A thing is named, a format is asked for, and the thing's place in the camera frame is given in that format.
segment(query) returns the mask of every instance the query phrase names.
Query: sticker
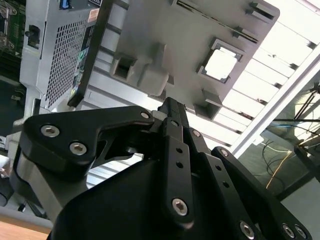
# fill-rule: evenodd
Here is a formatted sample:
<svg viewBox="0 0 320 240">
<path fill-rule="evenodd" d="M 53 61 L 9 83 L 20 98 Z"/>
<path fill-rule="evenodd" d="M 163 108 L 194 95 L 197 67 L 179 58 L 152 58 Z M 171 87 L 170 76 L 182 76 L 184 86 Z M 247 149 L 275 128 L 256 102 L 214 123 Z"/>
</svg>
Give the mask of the sticker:
<svg viewBox="0 0 320 240">
<path fill-rule="evenodd" d="M 98 14 L 99 14 L 99 8 L 97 8 L 97 9 L 92 9 L 92 10 L 90 11 L 90 14 L 89 14 L 88 23 L 91 23 L 91 22 L 97 20 Z"/>
</svg>

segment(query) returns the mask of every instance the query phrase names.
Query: blue port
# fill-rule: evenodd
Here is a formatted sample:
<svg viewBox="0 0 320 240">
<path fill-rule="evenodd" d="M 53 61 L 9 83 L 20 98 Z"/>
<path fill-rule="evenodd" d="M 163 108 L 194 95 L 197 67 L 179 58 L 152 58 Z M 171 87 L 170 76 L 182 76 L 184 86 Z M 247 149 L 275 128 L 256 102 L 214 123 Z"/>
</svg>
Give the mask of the blue port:
<svg viewBox="0 0 320 240">
<path fill-rule="evenodd" d="M 69 0 L 61 0 L 60 1 L 60 9 L 70 9 Z"/>
</svg>

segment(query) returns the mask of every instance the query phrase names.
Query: yellow wire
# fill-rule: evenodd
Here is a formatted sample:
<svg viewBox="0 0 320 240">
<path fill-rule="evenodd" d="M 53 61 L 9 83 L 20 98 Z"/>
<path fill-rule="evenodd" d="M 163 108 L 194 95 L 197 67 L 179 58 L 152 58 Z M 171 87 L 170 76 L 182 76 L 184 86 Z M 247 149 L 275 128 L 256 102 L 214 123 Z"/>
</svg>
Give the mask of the yellow wire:
<svg viewBox="0 0 320 240">
<path fill-rule="evenodd" d="M 288 152 L 288 154 L 285 156 L 285 158 L 280 162 L 279 166 L 276 168 L 276 170 L 274 171 L 271 179 L 269 180 L 268 184 L 266 185 L 266 187 L 265 187 L 266 189 L 269 188 L 272 180 L 275 178 L 275 176 L 276 176 L 277 172 L 279 171 L 279 169 L 281 168 L 282 164 L 289 158 L 291 153 L 292 153 L 292 151 Z"/>
<path fill-rule="evenodd" d="M 301 143 L 299 144 L 299 146 L 301 146 L 301 145 L 303 145 L 303 144 L 305 144 L 305 143 L 307 143 L 307 142 L 309 142 L 309 141 L 311 141 L 312 139 L 315 139 L 315 138 L 317 138 L 317 137 L 319 137 L 319 135 L 312 136 L 312 137 L 304 140 L 303 142 L 301 142 Z M 268 184 L 266 185 L 266 187 L 265 187 L 266 189 L 269 188 L 272 180 L 275 178 L 275 176 L 276 176 L 277 172 L 279 171 L 279 169 L 281 168 L 282 164 L 289 158 L 289 156 L 290 156 L 291 153 L 292 153 L 292 151 L 289 151 L 289 152 L 287 153 L 287 155 L 284 157 L 284 159 L 282 159 L 282 161 L 280 162 L 279 166 L 276 168 L 276 170 L 274 171 L 272 177 L 270 178 Z"/>
</svg>

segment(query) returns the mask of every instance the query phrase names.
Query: white wall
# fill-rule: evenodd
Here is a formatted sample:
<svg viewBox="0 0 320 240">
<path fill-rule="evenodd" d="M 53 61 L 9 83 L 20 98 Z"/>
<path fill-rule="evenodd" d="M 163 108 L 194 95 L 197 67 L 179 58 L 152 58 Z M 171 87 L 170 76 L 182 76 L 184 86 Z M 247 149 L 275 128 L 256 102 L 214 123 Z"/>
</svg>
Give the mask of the white wall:
<svg viewBox="0 0 320 240">
<path fill-rule="evenodd" d="M 320 240 L 320 183 L 314 178 L 292 193 L 282 204 Z"/>
</svg>

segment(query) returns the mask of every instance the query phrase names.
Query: ventilation grille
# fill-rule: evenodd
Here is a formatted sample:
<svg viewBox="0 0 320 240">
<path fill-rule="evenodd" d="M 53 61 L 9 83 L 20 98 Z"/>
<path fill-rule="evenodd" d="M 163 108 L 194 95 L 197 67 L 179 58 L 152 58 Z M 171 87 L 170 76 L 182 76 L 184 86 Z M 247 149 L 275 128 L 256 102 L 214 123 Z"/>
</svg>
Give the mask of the ventilation grille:
<svg viewBox="0 0 320 240">
<path fill-rule="evenodd" d="M 99 7 L 101 6 L 102 0 L 89 0 L 89 2 L 98 5 Z"/>
<path fill-rule="evenodd" d="M 86 23 L 82 20 L 58 28 L 45 98 L 47 108 L 72 86 Z"/>
</svg>

